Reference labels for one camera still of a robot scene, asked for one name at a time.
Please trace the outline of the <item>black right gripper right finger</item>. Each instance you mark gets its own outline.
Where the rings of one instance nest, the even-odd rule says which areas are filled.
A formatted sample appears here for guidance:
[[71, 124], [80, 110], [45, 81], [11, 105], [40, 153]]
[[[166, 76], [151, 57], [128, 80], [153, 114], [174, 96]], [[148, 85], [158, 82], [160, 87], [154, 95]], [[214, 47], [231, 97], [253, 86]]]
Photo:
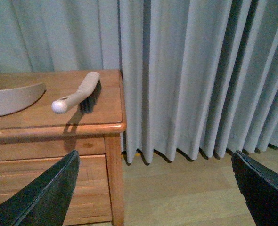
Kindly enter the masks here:
[[232, 167], [238, 188], [257, 226], [278, 226], [278, 174], [236, 151]]

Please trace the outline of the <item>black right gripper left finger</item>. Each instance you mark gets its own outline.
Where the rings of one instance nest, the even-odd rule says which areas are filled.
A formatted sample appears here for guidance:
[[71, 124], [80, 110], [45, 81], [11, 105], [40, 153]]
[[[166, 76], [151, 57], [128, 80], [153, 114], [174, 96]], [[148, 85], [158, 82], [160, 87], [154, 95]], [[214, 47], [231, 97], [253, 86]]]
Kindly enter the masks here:
[[0, 205], [0, 226], [61, 226], [78, 177], [73, 150]]

